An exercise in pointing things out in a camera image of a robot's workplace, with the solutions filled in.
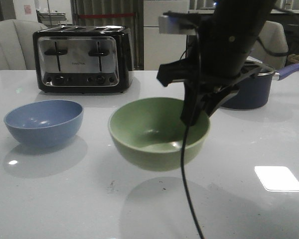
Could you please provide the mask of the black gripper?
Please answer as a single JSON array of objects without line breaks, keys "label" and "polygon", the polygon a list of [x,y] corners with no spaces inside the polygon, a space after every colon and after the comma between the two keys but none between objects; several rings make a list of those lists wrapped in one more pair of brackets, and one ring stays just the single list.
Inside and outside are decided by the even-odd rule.
[{"label": "black gripper", "polygon": [[257,77],[263,64],[248,58],[239,73],[224,77],[206,73],[198,65],[184,82],[184,101],[180,119],[185,125],[196,125],[201,115],[210,117],[228,100],[242,92],[245,81]]}]

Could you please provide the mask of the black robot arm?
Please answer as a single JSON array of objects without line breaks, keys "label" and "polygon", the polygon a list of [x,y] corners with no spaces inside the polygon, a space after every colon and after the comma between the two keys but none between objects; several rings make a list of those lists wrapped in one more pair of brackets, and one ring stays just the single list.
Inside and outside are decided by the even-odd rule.
[{"label": "black robot arm", "polygon": [[234,97],[238,82],[248,77],[242,68],[275,2],[273,0],[219,0],[210,16],[190,13],[195,43],[182,60],[186,78],[181,120],[194,125],[200,111],[212,115]]}]

